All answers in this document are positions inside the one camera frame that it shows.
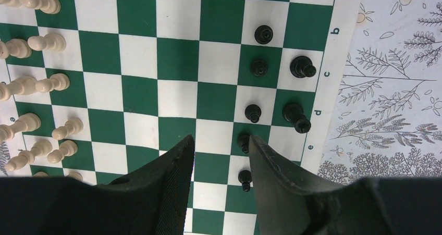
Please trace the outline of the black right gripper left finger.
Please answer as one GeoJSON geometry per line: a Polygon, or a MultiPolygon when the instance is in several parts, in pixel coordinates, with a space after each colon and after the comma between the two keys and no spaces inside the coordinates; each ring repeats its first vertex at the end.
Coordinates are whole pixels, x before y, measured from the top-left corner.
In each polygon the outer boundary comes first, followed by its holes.
{"type": "Polygon", "coordinates": [[[183,234],[195,140],[109,184],[2,177],[1,234],[183,234]]]}

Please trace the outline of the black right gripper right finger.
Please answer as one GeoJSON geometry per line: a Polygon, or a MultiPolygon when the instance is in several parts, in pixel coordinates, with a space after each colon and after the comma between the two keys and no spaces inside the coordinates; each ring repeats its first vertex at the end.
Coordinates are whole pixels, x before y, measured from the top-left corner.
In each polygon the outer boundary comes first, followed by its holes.
{"type": "Polygon", "coordinates": [[[261,234],[441,234],[440,177],[368,177],[342,185],[257,135],[249,159],[261,234]]]}

